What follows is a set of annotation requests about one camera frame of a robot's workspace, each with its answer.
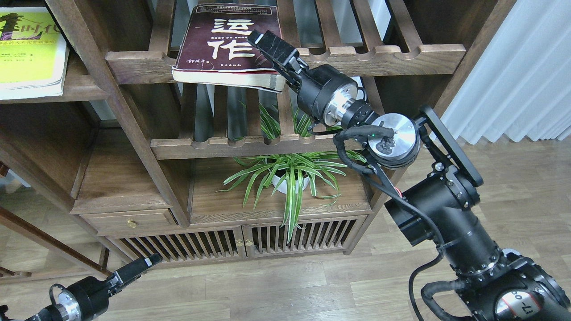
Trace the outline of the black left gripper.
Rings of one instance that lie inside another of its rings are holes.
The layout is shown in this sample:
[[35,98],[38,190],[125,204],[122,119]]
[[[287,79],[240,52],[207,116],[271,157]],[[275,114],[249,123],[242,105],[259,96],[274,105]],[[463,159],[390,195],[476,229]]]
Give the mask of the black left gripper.
[[148,269],[163,261],[163,257],[152,254],[138,258],[119,268],[104,281],[88,276],[69,287],[56,284],[61,289],[56,308],[63,321],[91,321],[108,310],[109,298],[120,293]]

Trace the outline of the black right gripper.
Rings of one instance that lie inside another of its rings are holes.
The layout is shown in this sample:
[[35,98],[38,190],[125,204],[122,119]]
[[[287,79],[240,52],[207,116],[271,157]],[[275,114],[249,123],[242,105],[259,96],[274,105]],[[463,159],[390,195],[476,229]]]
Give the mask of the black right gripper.
[[337,112],[337,109],[345,108],[349,100],[356,99],[358,84],[355,80],[331,65],[308,68],[305,62],[298,62],[296,48],[269,30],[264,34],[253,30],[247,40],[298,94],[298,107],[306,114],[327,126],[342,120],[344,111]]

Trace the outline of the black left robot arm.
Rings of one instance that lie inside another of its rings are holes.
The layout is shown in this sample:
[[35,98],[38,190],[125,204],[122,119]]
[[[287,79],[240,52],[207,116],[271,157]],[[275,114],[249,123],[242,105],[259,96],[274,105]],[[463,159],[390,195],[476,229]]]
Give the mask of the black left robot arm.
[[149,282],[139,282],[141,276],[158,265],[158,254],[138,258],[112,272],[104,279],[94,276],[63,286],[54,283],[48,290],[49,301],[11,300],[20,312],[29,317],[16,321],[160,321],[169,313],[165,298]]

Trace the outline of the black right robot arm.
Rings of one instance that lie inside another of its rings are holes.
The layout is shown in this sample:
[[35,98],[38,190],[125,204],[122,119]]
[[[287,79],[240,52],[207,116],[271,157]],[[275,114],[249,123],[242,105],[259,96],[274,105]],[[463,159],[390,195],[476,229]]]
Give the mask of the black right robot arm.
[[532,259],[494,242],[471,207],[483,179],[434,110],[416,118],[379,115],[358,85],[330,65],[309,68],[297,49],[271,31],[252,31],[248,42],[298,95],[298,106],[318,123],[339,123],[340,159],[391,197],[385,204],[413,246],[430,239],[438,256],[409,280],[446,257],[456,280],[426,284],[421,297],[442,321],[568,321],[570,300]]

